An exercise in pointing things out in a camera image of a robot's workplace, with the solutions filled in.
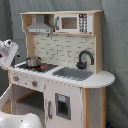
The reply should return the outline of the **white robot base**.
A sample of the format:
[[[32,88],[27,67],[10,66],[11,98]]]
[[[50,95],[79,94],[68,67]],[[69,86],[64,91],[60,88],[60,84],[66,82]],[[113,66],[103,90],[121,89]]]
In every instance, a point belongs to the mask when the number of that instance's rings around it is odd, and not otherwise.
[[[0,112],[0,128],[42,128],[40,118],[32,113],[12,115]]]

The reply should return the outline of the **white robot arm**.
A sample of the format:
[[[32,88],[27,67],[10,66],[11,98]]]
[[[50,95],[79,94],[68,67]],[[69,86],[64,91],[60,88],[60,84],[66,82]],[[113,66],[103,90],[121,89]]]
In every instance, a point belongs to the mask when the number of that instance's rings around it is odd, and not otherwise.
[[[18,45],[12,40],[0,40],[0,67],[3,70],[7,70],[10,67],[17,50]]]

